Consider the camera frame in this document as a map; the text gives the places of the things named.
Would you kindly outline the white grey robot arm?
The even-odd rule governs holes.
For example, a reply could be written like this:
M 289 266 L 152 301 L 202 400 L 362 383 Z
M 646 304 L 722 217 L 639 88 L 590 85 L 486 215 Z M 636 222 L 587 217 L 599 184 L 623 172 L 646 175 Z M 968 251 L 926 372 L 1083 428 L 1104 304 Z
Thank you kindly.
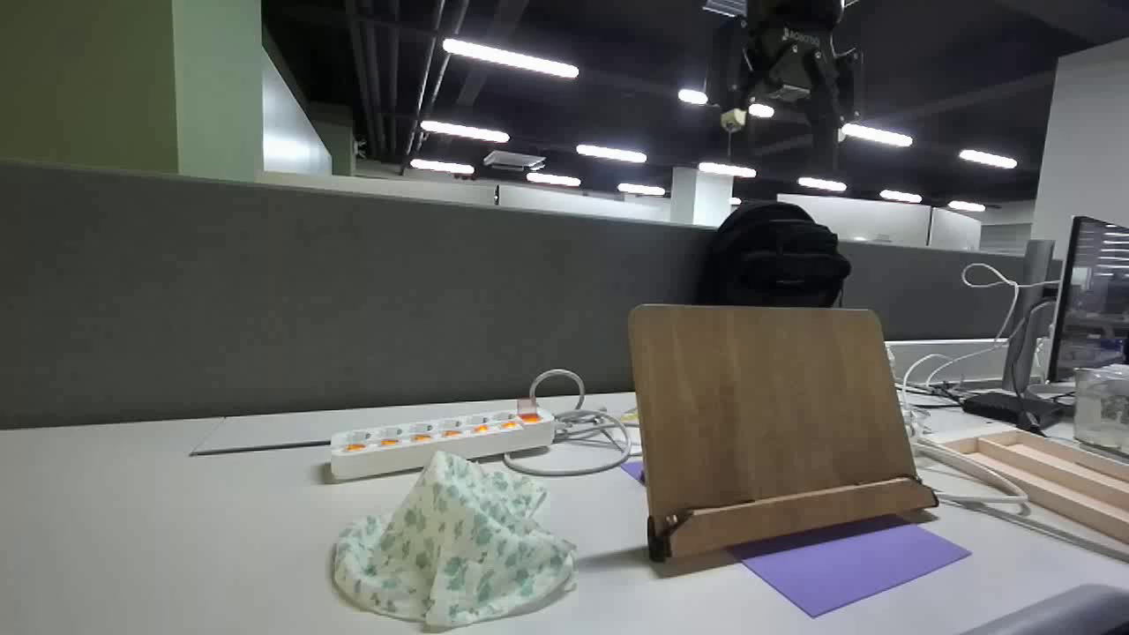
M 703 0 L 713 18 L 709 104 L 737 134 L 755 104 L 799 104 L 817 134 L 857 111 L 854 48 L 831 41 L 843 0 Z

